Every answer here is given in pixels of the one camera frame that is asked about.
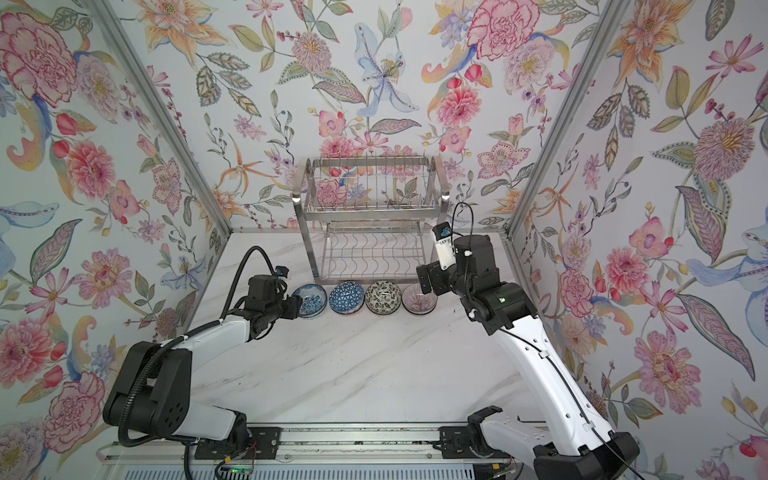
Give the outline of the blue white floral bowl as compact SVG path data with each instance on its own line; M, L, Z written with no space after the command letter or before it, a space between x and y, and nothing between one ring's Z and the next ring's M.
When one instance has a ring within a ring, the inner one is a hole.
M328 294L325 288L314 283L300 286L293 292L293 296L302 300L299 309L300 318L316 317L326 309L328 304Z

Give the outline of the blue triangle pattern bowl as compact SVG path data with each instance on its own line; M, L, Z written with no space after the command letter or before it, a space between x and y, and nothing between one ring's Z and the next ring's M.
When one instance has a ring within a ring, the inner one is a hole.
M365 289L356 281L338 284L331 291L328 304L332 311L340 315L351 315L359 311L365 299Z

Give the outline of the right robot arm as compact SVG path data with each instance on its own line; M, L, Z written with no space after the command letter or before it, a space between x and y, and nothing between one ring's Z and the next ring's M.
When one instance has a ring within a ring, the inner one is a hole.
M468 317L511 357L544 416L539 430L488 406L467 418L468 448L479 458L504 453L540 479L618 479L640 453L590 403L557 355L525 291L500 277L487 235L432 230L435 261L417 268L423 293L456 295Z

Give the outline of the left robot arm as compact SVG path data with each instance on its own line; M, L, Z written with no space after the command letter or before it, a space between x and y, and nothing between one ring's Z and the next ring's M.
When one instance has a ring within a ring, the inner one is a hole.
M221 316L164 343L133 345L103 407L123 447L170 440L217 443L227 453L252 445L247 416L191 400L192 376L222 354L264 337L278 320L300 316L303 300L277 275L255 275L248 293Z

